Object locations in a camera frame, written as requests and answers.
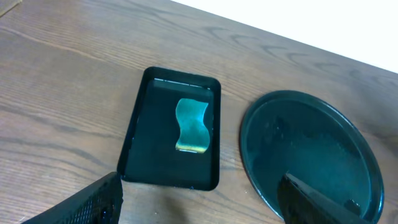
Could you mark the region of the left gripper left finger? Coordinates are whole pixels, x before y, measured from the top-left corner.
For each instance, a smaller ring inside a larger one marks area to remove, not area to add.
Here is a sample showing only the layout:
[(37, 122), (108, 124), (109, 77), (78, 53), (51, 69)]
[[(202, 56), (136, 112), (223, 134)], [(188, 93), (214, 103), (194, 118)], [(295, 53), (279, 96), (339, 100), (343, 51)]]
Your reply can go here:
[(111, 172), (23, 224), (118, 224), (122, 204), (120, 175)]

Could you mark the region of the green yellow sponge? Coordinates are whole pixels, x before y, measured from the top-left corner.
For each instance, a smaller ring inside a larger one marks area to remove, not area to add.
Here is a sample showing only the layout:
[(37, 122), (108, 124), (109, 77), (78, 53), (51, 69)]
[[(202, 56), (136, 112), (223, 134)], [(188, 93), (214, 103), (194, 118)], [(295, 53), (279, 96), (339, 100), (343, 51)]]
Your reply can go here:
[(175, 148), (178, 151), (203, 154), (210, 145), (210, 134), (204, 124), (208, 103), (182, 98), (177, 103), (175, 116), (180, 135)]

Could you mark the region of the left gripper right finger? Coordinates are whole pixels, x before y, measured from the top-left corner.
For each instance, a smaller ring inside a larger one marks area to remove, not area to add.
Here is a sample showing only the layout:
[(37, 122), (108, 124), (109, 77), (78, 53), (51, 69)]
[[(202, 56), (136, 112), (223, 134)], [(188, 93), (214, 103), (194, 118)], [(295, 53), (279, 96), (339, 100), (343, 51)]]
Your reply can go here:
[(367, 221), (335, 203), (292, 174), (282, 176), (277, 200), (289, 224), (366, 224)]

